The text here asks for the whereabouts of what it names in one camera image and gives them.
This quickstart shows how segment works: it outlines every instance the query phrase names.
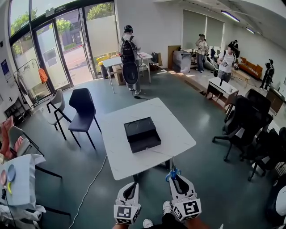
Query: concrete floor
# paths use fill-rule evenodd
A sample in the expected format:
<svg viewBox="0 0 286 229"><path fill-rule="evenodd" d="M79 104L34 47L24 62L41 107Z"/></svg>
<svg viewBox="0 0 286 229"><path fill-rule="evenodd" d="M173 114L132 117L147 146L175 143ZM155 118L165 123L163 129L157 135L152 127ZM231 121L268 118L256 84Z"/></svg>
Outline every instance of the concrete floor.
<svg viewBox="0 0 286 229"><path fill-rule="evenodd" d="M222 134L223 111L175 76L159 73L153 74L151 84L147 83L147 77L143 78L141 96L148 99L159 97L197 142L195 147L176 157L176 166L195 186L202 203L201 219L214 229L222 223L225 229L270 228L265 219L265 202L275 172L268 172L263 178L255 175L252 182L248 182L251 165L247 161L240 162L236 147L232 148L230 162L224 162L223 156L229 143L211 142L213 136ZM75 87L87 87L90 90L99 125L105 114L143 102L134 99L125 86L115 85L114 79L113 82L115 94L108 80L91 81ZM75 114L75 110L68 105L71 93L72 89L64 92L64 113L70 119ZM68 122L62 120L67 136L65 141L61 132L46 122L47 109L45 105L43 107L43 111L37 107L38 110L23 123L22 128L46 156L46 162L41 167L62 175L63 179L36 171L37 202L70 212L71 218L48 212L43 215L42 228L68 228L88 185L101 168L106 156L105 147L94 122L89 133L97 151L92 148L86 134L76 133L82 145L80 149L67 130ZM169 185L164 179L167 173L164 169L153 168L140 175L142 211L135 225L130 228L142 228L145 218L155 224L160 223L163 202L171 200ZM91 186L73 228L112 228L113 205L118 191L132 181L132 177L115 181L107 160Z"/></svg>

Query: backpack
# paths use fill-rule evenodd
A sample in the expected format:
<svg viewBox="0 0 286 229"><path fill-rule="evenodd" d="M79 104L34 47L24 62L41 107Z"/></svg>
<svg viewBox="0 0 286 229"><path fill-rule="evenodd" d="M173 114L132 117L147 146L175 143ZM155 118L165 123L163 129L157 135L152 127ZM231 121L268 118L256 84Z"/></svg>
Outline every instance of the backpack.
<svg viewBox="0 0 286 229"><path fill-rule="evenodd" d="M121 45L121 61L123 64L135 62L134 51L137 50L136 45L132 42L134 36L130 37L130 40L122 40Z"/></svg>

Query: white shirt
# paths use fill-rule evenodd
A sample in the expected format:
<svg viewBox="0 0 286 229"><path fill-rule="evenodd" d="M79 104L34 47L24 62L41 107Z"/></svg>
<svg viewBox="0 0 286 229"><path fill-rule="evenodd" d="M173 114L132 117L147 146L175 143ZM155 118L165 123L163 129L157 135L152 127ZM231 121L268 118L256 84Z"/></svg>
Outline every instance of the white shirt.
<svg viewBox="0 0 286 229"><path fill-rule="evenodd" d="M123 35L123 39L124 39L125 41L130 41L131 36L134 36L134 35L124 34L124 35ZM133 37L133 39L132 39L131 42L136 45L137 51L139 51L139 50L141 49L141 47L139 46L138 41L137 41L137 39L136 39L135 36ZM118 45L119 52L121 52L121 46L122 46L122 39L120 39L119 45ZM139 59L137 52L134 51L134 55L135 55L135 58L136 58L136 59Z"/></svg>
<svg viewBox="0 0 286 229"><path fill-rule="evenodd" d="M223 59L223 63L219 65L219 70L231 73L232 64L236 61L234 54L229 55L228 51L225 51L225 56L223 57L224 52L219 54L219 59Z"/></svg>

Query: black pants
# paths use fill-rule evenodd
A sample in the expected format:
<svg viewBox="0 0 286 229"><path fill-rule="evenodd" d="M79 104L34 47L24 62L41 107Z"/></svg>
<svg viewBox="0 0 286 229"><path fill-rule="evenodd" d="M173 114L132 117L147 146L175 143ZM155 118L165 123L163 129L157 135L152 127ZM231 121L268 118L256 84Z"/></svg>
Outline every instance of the black pants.
<svg viewBox="0 0 286 229"><path fill-rule="evenodd" d="M182 223L176 221L175 216L171 213L166 213L162 217L162 224L154 225L151 229L187 229Z"/></svg>

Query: shoe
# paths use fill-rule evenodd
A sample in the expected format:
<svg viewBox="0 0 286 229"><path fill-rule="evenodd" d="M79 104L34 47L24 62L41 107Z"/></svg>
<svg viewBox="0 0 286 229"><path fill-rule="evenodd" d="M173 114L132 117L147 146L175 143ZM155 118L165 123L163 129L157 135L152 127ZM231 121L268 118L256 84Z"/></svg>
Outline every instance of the shoe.
<svg viewBox="0 0 286 229"><path fill-rule="evenodd" d="M145 220L143 221L143 227L144 227L144 228L148 228L148 227L152 227L152 226L154 226L154 225L153 225L153 223L152 223L151 220L145 219Z"/></svg>
<svg viewBox="0 0 286 229"><path fill-rule="evenodd" d="M141 90L140 91L135 91L135 95L139 95L140 92L141 92Z"/></svg>
<svg viewBox="0 0 286 229"><path fill-rule="evenodd" d="M171 213L172 212L172 206L170 201L166 201L163 204L163 215L165 215L166 213Z"/></svg>

